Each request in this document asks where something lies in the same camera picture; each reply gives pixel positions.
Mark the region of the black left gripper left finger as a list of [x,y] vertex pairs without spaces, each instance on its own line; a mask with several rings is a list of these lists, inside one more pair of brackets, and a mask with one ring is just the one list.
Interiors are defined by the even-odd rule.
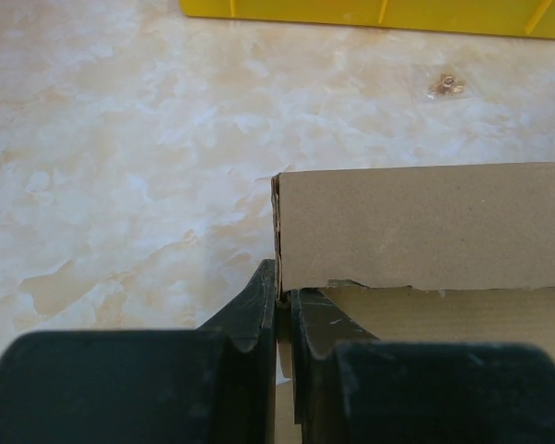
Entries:
[[35,331],[0,357],[0,443],[271,443],[275,264],[195,329]]

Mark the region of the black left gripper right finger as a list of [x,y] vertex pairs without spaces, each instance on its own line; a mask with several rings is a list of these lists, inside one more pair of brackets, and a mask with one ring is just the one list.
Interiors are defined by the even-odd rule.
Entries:
[[305,443],[555,443],[555,363],[506,342],[384,341],[324,293],[290,295]]

